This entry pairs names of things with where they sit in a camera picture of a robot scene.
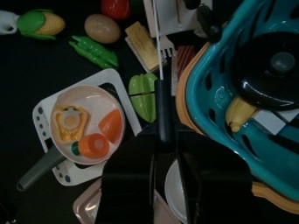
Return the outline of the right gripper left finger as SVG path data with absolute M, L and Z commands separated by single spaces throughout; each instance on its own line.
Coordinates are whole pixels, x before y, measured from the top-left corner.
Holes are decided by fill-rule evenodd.
M 153 224 L 154 150 L 154 134 L 138 134 L 112 154 L 94 224 Z

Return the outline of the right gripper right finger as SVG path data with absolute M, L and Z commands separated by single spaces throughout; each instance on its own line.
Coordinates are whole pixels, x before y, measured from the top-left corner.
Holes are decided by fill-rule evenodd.
M 177 134 L 188 224 L 267 224 L 244 159 L 193 131 Z

